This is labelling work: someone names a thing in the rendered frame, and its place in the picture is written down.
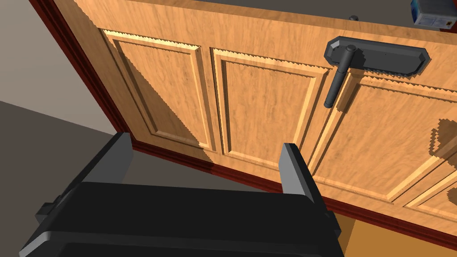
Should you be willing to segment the wooden panelled door leaf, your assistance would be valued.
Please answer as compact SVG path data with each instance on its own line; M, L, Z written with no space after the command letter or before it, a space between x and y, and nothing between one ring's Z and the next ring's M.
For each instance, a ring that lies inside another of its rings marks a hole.
M280 182L296 144L325 197L457 236L457 34L191 0L54 0L136 140ZM402 78L338 37L424 48Z

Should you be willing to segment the blue and white box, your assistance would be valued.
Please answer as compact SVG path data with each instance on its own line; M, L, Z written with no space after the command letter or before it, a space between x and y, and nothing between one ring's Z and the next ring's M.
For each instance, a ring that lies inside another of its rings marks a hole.
M415 25L451 29L457 22L453 0L411 0L410 7Z

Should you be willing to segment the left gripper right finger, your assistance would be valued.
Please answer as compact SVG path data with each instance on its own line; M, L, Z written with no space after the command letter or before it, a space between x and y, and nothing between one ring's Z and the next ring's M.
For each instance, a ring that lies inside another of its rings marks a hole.
M323 197L296 144L283 144L278 168L285 194L304 195L317 210L326 212Z

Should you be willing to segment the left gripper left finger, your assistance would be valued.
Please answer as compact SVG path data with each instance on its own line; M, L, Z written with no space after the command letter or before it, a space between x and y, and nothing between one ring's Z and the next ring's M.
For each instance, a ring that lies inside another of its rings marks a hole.
M133 159L129 133L116 133L60 195L60 202L81 182L122 183Z

